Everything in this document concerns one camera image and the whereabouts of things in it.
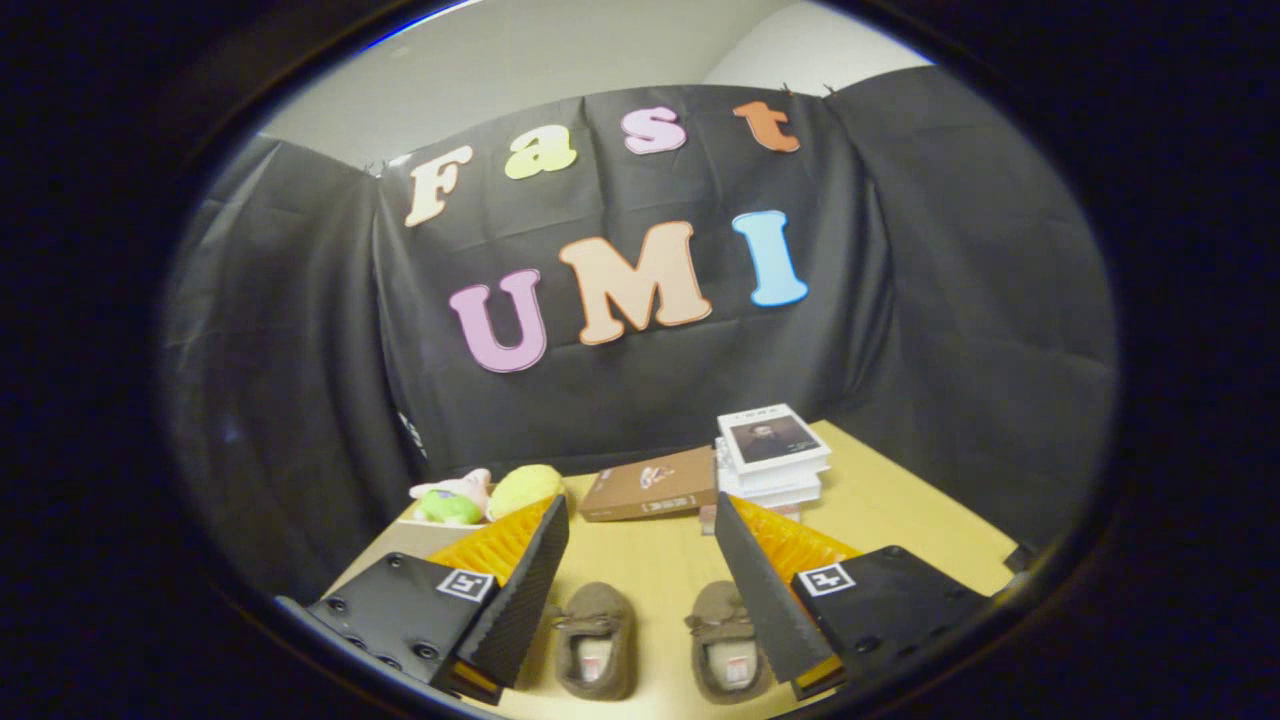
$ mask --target slipper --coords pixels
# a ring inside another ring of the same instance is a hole
[[[588,583],[564,610],[550,607],[556,641],[556,679],[584,700],[620,700],[631,691],[635,614],[618,591]]]
[[[703,697],[731,705],[764,692],[768,662],[732,582],[719,580],[703,588],[685,624],[694,637],[694,678]]]

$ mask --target stack of books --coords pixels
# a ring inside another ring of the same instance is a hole
[[[831,448],[787,405],[717,418],[717,489],[799,521],[800,507],[822,497],[818,473]],[[716,505],[699,510],[703,534],[716,532]]]

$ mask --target blue letter i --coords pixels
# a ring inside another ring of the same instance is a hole
[[[762,307],[774,307],[799,302],[809,295],[809,286],[800,282],[791,265],[787,238],[782,228],[787,217],[778,210],[746,213],[733,218],[733,229],[746,237],[746,246],[755,263],[755,292],[751,302]]]

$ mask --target yellow plush ball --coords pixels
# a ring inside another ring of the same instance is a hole
[[[486,515],[498,520],[521,507],[532,505],[553,495],[562,495],[564,483],[550,465],[522,465],[502,479],[489,495]]]

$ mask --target plush toy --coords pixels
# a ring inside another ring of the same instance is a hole
[[[408,496],[417,500],[413,518],[449,525],[474,525],[489,509],[489,470],[471,470],[462,478],[413,486]]]
[[[561,474],[550,465],[524,465],[502,479],[489,498],[485,518],[498,520],[553,495],[563,495]]]

